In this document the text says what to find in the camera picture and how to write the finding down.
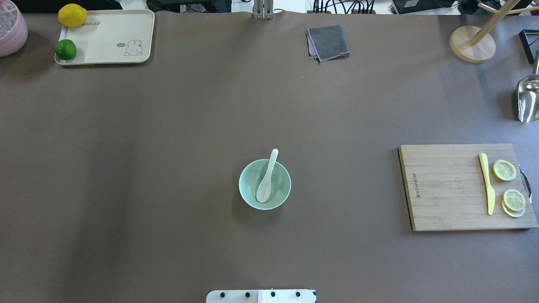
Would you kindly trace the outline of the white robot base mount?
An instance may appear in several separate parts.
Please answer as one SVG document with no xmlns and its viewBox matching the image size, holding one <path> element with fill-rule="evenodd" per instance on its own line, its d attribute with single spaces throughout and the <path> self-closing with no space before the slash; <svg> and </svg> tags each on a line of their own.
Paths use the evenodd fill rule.
<svg viewBox="0 0 539 303">
<path fill-rule="evenodd" d="M 213 290 L 208 292 L 206 303 L 316 303 L 315 290 L 310 289 L 259 289 Z"/>
</svg>

